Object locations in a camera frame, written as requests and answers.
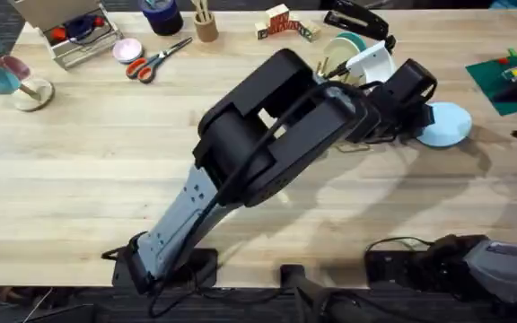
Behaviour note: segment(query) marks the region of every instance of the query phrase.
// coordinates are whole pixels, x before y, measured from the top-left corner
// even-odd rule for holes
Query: green paper
[[[500,116],[506,116],[517,112],[517,102],[497,103],[493,102],[494,96],[505,90],[511,81],[502,77],[502,73],[509,68],[517,66],[517,54],[508,57],[508,64],[500,64],[497,60],[491,60],[480,64],[466,66],[466,70],[478,84],[482,92],[492,102]]]

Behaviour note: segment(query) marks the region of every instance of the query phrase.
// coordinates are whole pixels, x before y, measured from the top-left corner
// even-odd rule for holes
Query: butcher block tabletop
[[[469,139],[446,150],[417,142],[329,149],[285,190],[230,214],[200,243],[220,253],[218,286],[277,286],[288,263],[325,285],[364,285],[364,249],[387,237],[482,233],[517,242],[517,114],[500,117],[464,68],[517,50],[517,11],[376,13],[398,40],[397,65],[414,58],[439,81],[433,101],[469,111]],[[320,39],[285,31],[258,41],[254,24],[264,12],[215,13],[220,36],[207,44],[192,13],[172,37],[155,35],[141,13],[112,13],[147,55],[193,36],[150,85],[128,80],[109,52],[66,72],[25,26],[13,54],[50,80],[56,96],[33,113],[0,96],[0,285],[111,285],[114,262],[101,252],[164,214],[194,161],[204,113],[280,48],[314,67],[341,32],[322,23],[324,12],[298,14],[320,25]]]

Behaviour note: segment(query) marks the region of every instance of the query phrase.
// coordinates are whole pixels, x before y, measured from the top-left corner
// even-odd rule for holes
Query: wooden block
[[[265,39],[268,37],[268,27],[264,22],[255,23],[255,34],[257,35],[257,39]]]
[[[288,30],[298,31],[298,26],[300,25],[300,19],[298,14],[290,13],[288,17],[288,22],[286,23],[286,28]]]
[[[275,23],[275,24],[269,24],[268,26],[268,34],[276,34],[281,31],[286,31],[286,23]]]
[[[298,32],[309,42],[313,42],[320,36],[320,27],[312,21],[300,21]]]
[[[271,26],[281,23],[286,26],[289,15],[290,11],[284,4],[277,5],[276,7],[267,10],[268,21]]]

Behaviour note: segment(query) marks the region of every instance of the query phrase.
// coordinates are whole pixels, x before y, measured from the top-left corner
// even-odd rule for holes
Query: white container
[[[43,38],[51,58],[64,69],[81,64],[85,60],[111,49],[115,42],[123,38],[123,34],[117,25],[107,15],[105,8],[98,0],[8,0],[19,14]],[[97,41],[89,45],[74,44],[65,40],[59,44],[51,45],[45,32],[62,25],[65,22],[82,15],[96,12],[105,19],[105,23],[111,25],[107,33],[101,29],[95,29],[88,37],[95,39],[105,33]]]

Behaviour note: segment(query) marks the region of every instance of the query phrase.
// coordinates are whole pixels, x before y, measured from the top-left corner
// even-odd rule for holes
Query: black stapler
[[[386,41],[386,49],[392,53],[396,45],[394,36],[388,34],[389,25],[370,10],[349,0],[336,0],[324,23],[345,31],[366,36],[378,41]]]

